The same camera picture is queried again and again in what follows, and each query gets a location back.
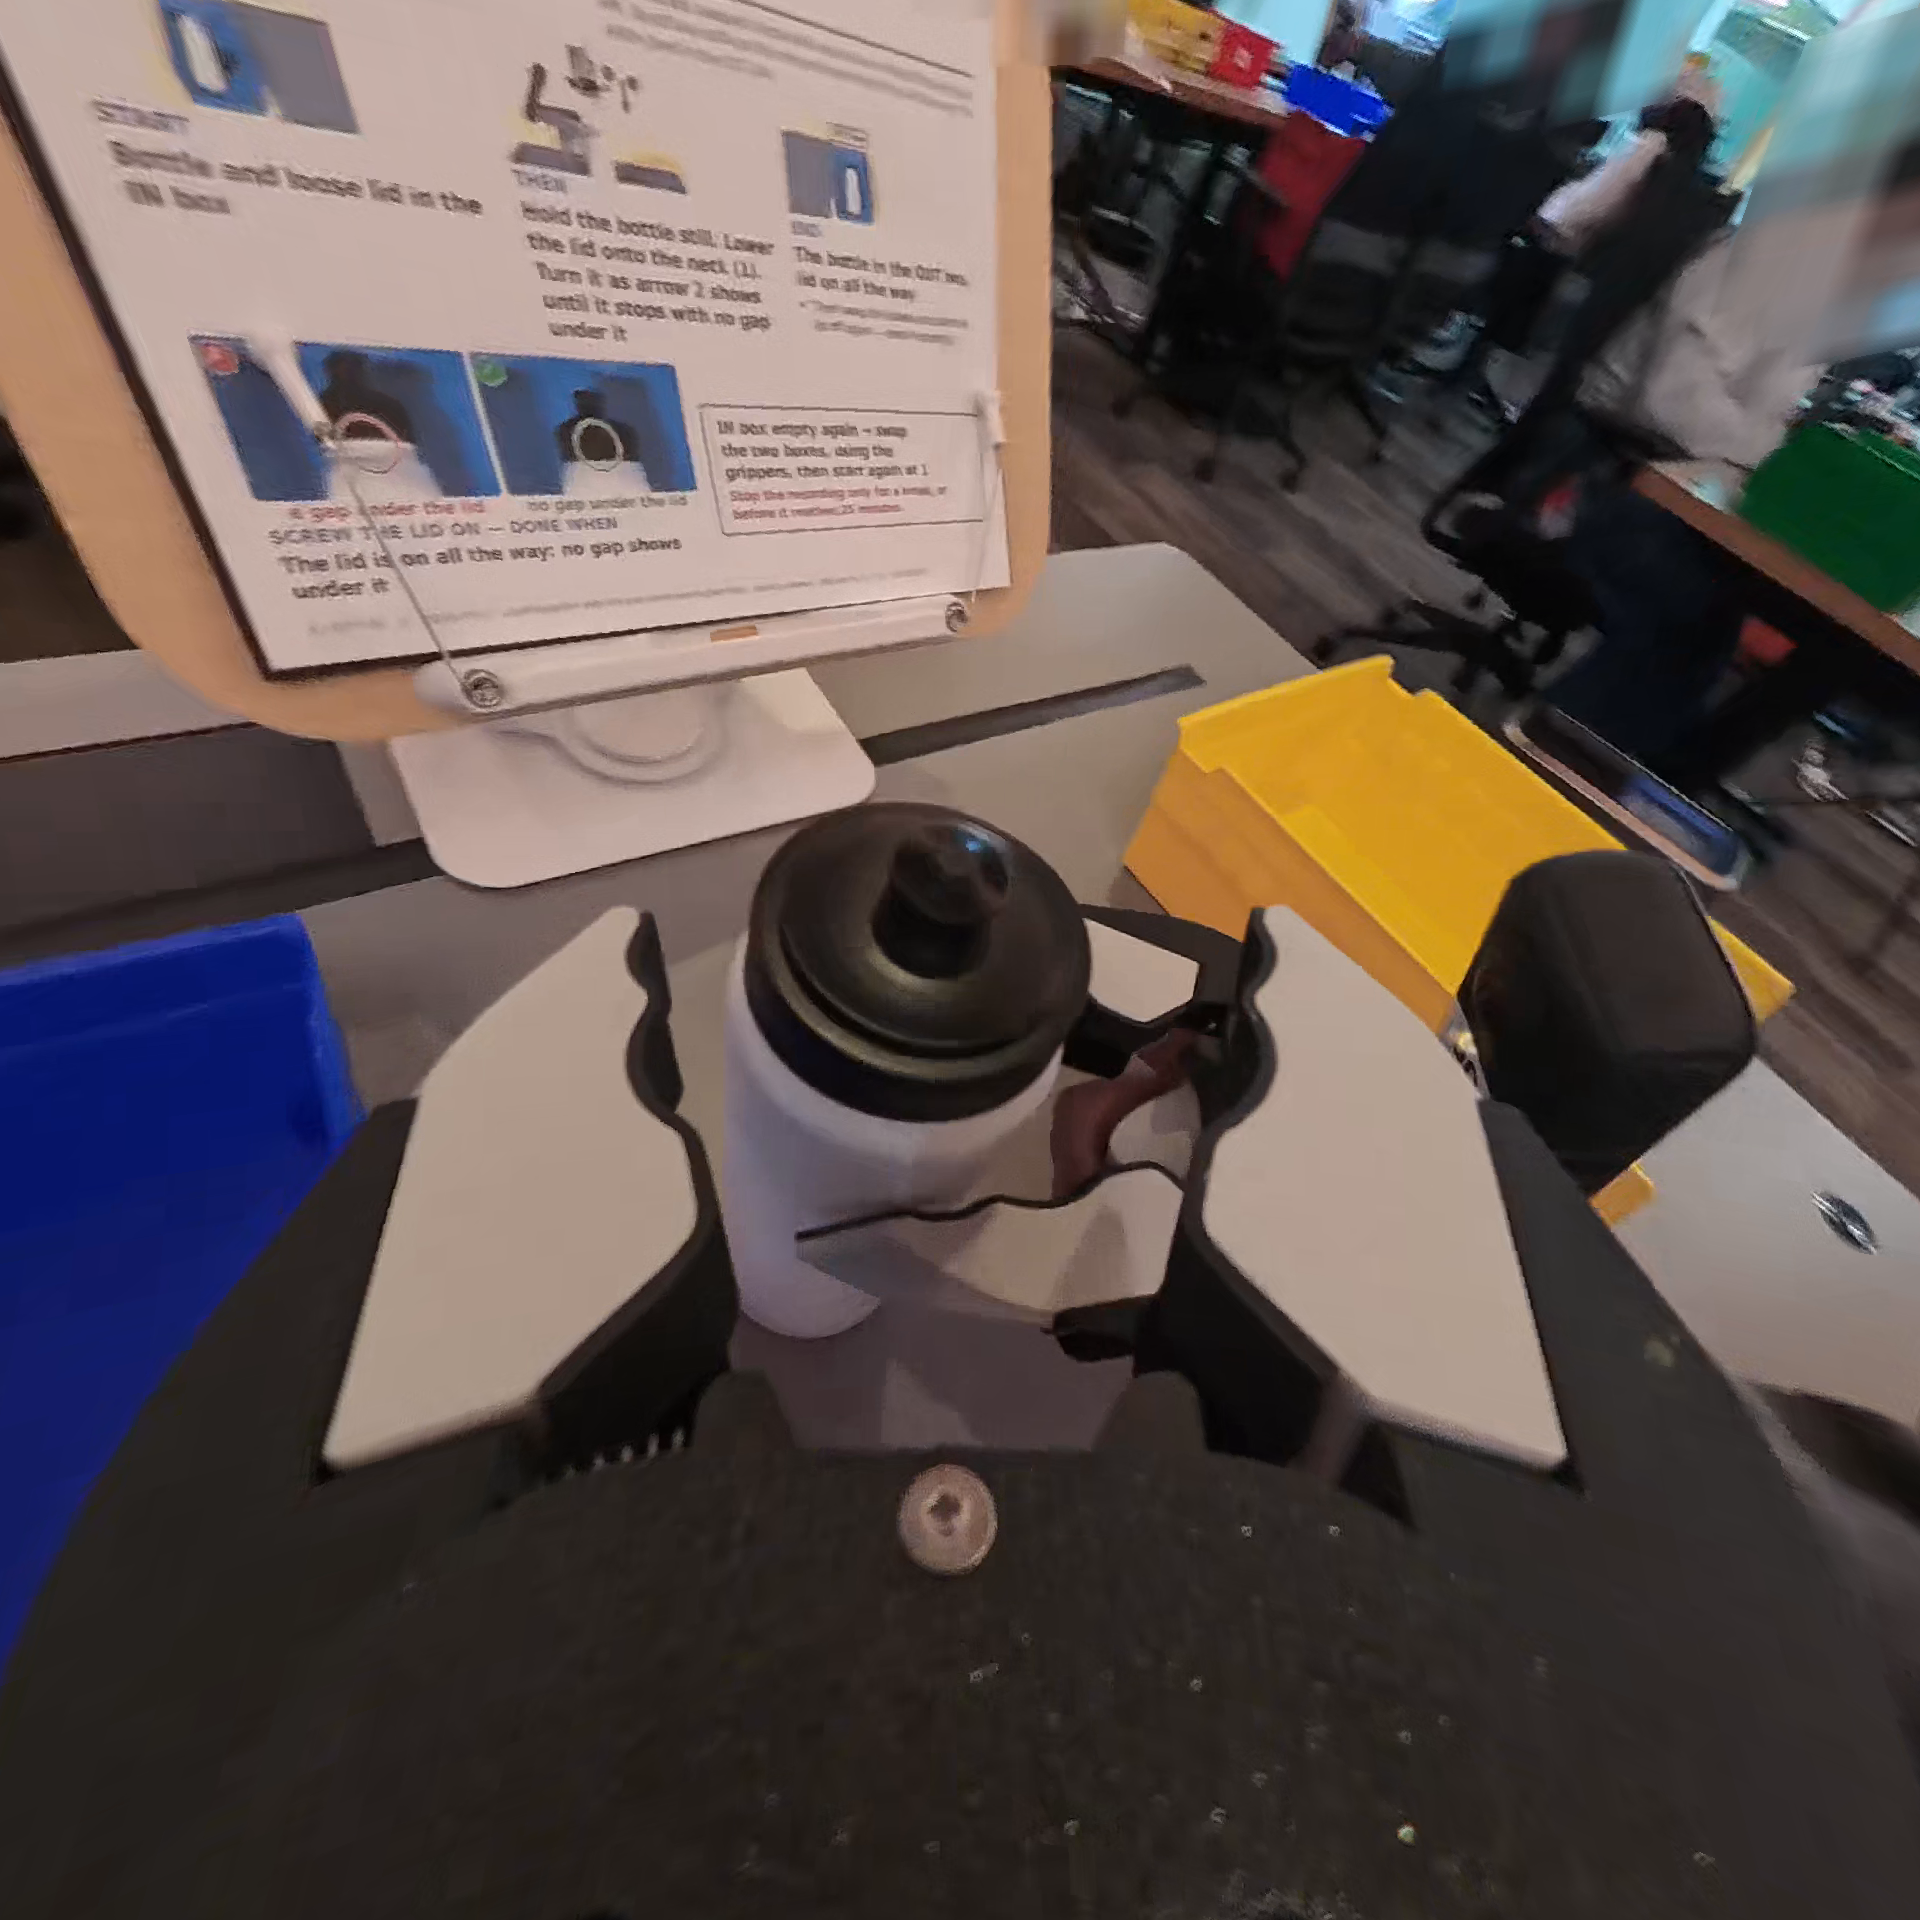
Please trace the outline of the small blue bin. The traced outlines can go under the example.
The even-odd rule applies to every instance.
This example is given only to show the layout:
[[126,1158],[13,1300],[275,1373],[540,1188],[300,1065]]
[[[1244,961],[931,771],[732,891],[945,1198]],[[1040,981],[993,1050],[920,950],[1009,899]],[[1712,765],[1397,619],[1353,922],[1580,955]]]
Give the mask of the small blue bin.
[[1294,63],[1280,95],[1288,111],[1303,111],[1341,138],[1372,138],[1395,109],[1368,79],[1313,63]]

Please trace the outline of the background table with bins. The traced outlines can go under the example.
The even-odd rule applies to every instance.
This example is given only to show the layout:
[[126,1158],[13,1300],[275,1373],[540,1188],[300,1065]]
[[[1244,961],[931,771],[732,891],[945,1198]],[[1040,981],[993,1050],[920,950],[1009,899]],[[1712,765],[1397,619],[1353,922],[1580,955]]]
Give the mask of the background table with bins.
[[1141,115],[1157,115],[1169,123],[1198,125],[1198,135],[1237,139],[1260,147],[1288,119],[1280,86],[1294,63],[1317,63],[1333,35],[1336,4],[1318,2],[1232,2],[1207,4],[1217,17],[1272,39],[1284,52],[1284,69],[1260,91],[1246,94],[1208,83],[1204,75],[1131,63],[1123,57],[1123,13],[1126,2],[1041,4],[1041,39],[1054,74],[1069,84],[1099,90]]

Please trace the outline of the background wooden desk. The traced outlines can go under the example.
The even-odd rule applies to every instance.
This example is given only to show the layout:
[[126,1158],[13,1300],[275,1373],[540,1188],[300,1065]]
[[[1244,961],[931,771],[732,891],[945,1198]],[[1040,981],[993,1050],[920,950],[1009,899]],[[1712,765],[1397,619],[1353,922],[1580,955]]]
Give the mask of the background wooden desk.
[[1707,540],[1745,580],[1748,615],[1792,645],[1825,643],[1868,651],[1915,679],[1915,612],[1875,609],[1821,564],[1764,533],[1729,503],[1721,475],[1702,463],[1646,463],[1632,489]]

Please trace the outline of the white plastic bottle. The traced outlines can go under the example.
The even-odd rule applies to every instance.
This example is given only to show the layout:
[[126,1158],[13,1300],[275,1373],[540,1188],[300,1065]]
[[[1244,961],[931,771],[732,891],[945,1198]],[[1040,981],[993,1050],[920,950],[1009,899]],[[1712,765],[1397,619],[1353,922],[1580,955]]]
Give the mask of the white plastic bottle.
[[839,1338],[878,1300],[803,1257],[803,1233],[896,1210],[955,1204],[1047,1107],[1065,1057],[1000,1107],[963,1121],[886,1121],[833,1105],[775,1057],[752,1015],[747,942],[727,979],[724,1148],[727,1247],[740,1310],[780,1338]]

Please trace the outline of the dark device with blue screen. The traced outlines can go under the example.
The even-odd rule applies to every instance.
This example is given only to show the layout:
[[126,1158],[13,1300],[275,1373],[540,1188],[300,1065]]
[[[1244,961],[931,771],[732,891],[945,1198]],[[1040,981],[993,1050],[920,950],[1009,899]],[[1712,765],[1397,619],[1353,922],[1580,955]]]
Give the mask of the dark device with blue screen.
[[1499,731],[1508,749],[1576,805],[1661,852],[1699,885],[1717,894],[1742,890],[1750,870],[1742,834],[1641,761],[1543,703],[1508,714]]

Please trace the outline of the black bottle lid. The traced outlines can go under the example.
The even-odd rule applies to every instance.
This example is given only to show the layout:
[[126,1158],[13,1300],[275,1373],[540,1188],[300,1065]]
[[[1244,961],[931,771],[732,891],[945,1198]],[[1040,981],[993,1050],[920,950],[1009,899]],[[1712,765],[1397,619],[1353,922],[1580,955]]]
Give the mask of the black bottle lid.
[[971,1121],[1056,1074],[1088,1009],[1080,905],[950,806],[829,812],[768,860],[740,946],[752,1029],[833,1107]]

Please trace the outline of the blue storage bin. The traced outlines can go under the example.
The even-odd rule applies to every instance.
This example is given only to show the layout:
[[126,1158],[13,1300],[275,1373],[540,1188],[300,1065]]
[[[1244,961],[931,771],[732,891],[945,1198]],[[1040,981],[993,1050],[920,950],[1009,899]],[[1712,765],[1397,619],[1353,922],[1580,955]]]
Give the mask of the blue storage bin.
[[135,1414],[364,1114],[295,916],[5,970],[5,1658]]

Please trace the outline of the yellow storage bin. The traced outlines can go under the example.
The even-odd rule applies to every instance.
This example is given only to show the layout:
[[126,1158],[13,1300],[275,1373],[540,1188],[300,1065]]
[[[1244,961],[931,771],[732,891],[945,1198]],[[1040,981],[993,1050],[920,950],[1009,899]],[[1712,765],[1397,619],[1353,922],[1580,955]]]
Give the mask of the yellow storage bin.
[[1505,885],[1596,850],[1623,843],[1379,657],[1182,717],[1123,868],[1221,932],[1294,910],[1461,1050],[1455,993]]

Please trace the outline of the black office chair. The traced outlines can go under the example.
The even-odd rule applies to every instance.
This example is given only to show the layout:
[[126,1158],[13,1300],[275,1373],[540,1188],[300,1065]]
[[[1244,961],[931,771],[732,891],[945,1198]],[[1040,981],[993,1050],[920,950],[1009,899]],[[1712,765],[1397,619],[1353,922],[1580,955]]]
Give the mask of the black office chair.
[[1417,254],[1494,132],[1486,86],[1436,60],[1368,138],[1295,111],[1239,166],[1230,204],[1174,250],[1159,315],[1143,326],[1141,382],[1112,412],[1155,393],[1211,428],[1193,475],[1208,483],[1237,438],[1271,438],[1307,469],[1299,412],[1340,393],[1385,438],[1368,373],[1401,318]]

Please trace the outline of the person's right forearm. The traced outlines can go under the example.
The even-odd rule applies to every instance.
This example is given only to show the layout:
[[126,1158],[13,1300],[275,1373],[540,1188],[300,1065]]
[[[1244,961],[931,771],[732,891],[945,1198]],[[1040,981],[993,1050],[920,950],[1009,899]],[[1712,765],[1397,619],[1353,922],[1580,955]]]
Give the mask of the person's right forearm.
[[1742,1386],[1838,1569],[1860,1594],[1915,1607],[1915,1429],[1869,1407],[1776,1386]]

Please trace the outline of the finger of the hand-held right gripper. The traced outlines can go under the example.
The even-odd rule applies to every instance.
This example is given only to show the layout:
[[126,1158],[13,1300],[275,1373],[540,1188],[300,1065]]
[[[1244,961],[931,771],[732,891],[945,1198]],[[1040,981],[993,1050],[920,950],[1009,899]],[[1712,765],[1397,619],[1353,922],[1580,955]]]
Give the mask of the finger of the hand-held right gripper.
[[1128,1164],[1063,1201],[896,1210],[803,1233],[797,1251],[878,1306],[1037,1329],[1069,1358],[1119,1358],[1139,1348],[1182,1211],[1183,1187],[1164,1165]]
[[1072,1023],[1075,1071],[1123,1071],[1169,1035],[1216,1039],[1239,1003],[1241,939],[1134,907],[1080,905],[1088,1002]]

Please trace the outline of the green storage bin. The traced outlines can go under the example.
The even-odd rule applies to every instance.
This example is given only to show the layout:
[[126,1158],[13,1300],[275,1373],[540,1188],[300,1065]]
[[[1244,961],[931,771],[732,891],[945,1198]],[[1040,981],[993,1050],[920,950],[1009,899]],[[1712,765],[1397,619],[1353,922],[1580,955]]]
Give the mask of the green storage bin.
[[1736,514],[1879,612],[1917,603],[1917,453],[1854,423],[1796,426]]

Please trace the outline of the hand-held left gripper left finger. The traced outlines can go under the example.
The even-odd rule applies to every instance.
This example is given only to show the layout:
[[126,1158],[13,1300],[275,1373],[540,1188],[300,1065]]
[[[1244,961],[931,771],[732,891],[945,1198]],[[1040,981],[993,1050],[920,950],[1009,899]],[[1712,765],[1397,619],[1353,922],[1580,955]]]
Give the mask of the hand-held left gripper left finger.
[[476,1433],[558,1469],[663,1447],[727,1372],[735,1279],[656,919],[606,913],[422,1079],[321,1461]]

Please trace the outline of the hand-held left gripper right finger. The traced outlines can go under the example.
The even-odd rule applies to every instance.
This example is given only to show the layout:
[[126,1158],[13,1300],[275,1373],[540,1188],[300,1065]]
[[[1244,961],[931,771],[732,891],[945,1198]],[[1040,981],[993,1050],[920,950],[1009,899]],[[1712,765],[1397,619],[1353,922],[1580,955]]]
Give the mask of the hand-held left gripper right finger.
[[1224,1100],[1190,1154],[1144,1354],[1216,1450],[1340,1478],[1376,1431],[1568,1463],[1484,1101],[1295,913],[1246,927]]

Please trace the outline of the printed instruction sheet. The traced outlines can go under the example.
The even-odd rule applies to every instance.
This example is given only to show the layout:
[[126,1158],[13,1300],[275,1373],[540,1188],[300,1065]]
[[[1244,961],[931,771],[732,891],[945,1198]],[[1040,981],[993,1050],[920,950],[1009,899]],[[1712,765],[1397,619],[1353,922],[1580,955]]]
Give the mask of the printed instruction sheet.
[[997,7],[6,2],[276,679],[1006,588]]

